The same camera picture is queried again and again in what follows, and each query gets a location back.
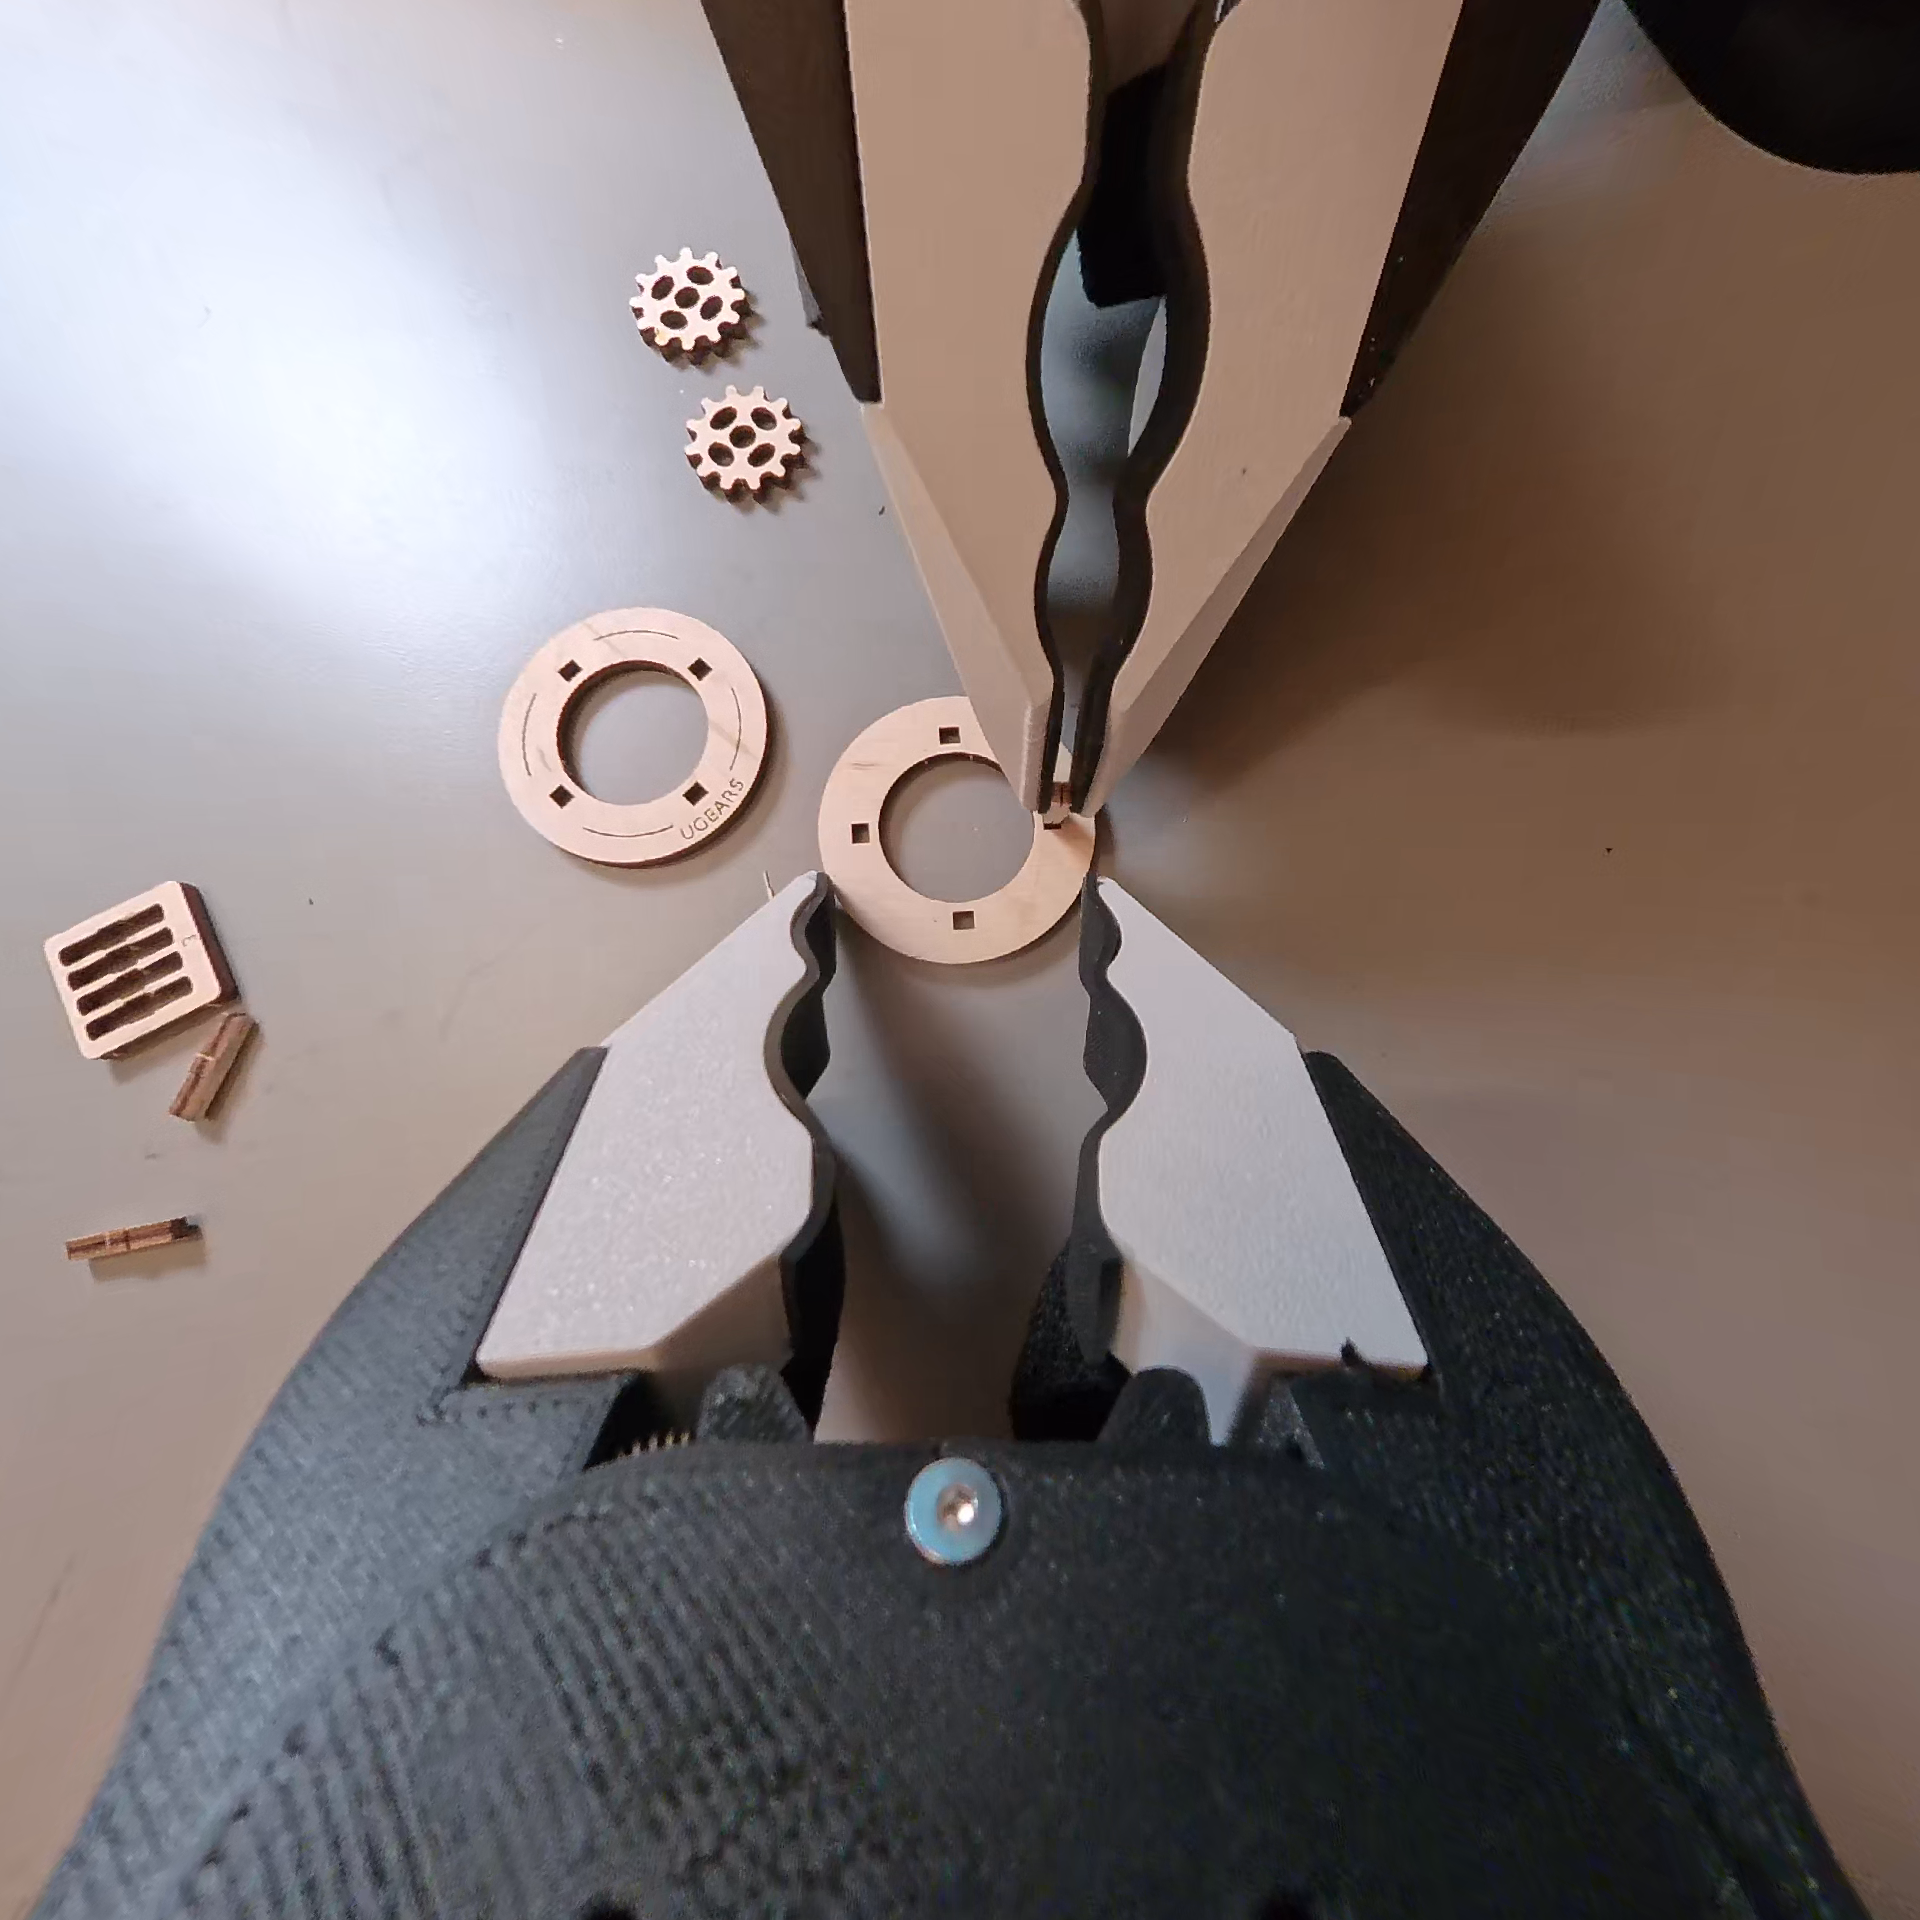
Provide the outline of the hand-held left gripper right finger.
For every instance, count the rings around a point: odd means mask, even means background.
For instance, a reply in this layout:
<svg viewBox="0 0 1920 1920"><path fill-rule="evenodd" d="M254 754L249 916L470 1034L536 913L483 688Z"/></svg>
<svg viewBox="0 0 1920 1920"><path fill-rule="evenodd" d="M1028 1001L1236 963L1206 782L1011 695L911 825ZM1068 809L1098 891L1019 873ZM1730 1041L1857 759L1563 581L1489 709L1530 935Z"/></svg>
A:
<svg viewBox="0 0 1920 1920"><path fill-rule="evenodd" d="M1269 1378L1427 1348L1293 1034L1110 879L1085 884L1068 1324L1092 1367L1174 1372L1211 1442Z"/></svg>

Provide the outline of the small wooden pin frame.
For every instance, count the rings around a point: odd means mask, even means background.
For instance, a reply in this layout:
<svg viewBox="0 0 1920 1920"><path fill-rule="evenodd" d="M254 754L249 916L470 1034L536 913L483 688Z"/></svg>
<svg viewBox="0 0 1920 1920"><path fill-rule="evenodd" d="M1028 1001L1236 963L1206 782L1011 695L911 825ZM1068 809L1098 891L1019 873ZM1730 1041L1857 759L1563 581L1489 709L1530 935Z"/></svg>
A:
<svg viewBox="0 0 1920 1920"><path fill-rule="evenodd" d="M202 893L163 880L44 944L86 1060L120 1059L237 998Z"/></svg>

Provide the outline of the grey desk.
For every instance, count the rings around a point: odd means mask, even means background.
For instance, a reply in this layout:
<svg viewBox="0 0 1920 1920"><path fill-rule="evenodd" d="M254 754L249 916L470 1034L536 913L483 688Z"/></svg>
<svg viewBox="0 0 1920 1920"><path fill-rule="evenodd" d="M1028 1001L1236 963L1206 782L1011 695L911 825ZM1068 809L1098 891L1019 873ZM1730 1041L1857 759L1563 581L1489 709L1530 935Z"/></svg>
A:
<svg viewBox="0 0 1920 1920"><path fill-rule="evenodd" d="M698 5L3 5L3 1916L343 1294L948 693ZM1099 856L1594 1334L1915 1916L1915 182L1603 6ZM237 998L86 1060L44 947L161 882Z"/></svg>

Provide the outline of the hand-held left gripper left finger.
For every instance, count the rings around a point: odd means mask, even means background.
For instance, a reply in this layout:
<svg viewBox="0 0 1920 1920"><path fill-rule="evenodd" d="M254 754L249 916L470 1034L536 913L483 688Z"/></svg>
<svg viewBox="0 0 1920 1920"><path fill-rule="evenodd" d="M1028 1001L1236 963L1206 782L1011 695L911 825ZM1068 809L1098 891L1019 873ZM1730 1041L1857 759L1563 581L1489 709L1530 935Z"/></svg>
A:
<svg viewBox="0 0 1920 1920"><path fill-rule="evenodd" d="M601 1044L478 1345L490 1381L643 1374L671 1405L761 1365L819 1405L837 1338L831 888L791 880Z"/></svg>

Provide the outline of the small wooden gear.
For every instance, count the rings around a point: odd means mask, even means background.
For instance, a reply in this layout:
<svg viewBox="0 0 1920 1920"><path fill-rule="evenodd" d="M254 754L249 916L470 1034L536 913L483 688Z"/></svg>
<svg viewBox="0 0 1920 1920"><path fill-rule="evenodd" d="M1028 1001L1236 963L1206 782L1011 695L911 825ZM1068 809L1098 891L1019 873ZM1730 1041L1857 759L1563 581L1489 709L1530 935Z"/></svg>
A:
<svg viewBox="0 0 1920 1920"><path fill-rule="evenodd" d="M698 366L748 335L752 298L716 252L684 249L671 258L655 257L649 271L636 274L629 311L636 332L662 359Z"/></svg>
<svg viewBox="0 0 1920 1920"><path fill-rule="evenodd" d="M803 421L761 387L728 387L684 422L684 461L700 486L729 505L760 503L808 465Z"/></svg>

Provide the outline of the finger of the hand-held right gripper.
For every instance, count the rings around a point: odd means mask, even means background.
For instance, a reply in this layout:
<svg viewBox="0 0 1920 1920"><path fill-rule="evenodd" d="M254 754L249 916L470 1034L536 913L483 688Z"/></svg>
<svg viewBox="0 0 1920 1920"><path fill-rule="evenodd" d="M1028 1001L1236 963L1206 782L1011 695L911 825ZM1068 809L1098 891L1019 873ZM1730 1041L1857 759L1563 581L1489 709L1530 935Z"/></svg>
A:
<svg viewBox="0 0 1920 1920"><path fill-rule="evenodd" d="M846 38L878 363L862 421L971 713L1044 815L1066 492L1038 343L1092 185L1098 24L1074 2L849 2Z"/></svg>
<svg viewBox="0 0 1920 1920"><path fill-rule="evenodd" d="M1098 811L1346 432L1342 405L1457 2L1202 5L1148 165L1164 366L1115 484L1115 637L1072 793Z"/></svg>

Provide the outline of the person's right forearm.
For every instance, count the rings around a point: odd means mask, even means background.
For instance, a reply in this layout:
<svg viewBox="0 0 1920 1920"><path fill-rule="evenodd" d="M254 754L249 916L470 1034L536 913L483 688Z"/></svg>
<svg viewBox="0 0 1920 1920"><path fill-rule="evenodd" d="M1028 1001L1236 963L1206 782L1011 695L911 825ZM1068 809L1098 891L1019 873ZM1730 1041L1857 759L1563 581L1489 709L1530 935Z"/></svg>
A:
<svg viewBox="0 0 1920 1920"><path fill-rule="evenodd" d="M1631 2L1691 99L1753 148L1851 176L1918 170L1918 5Z"/></svg>

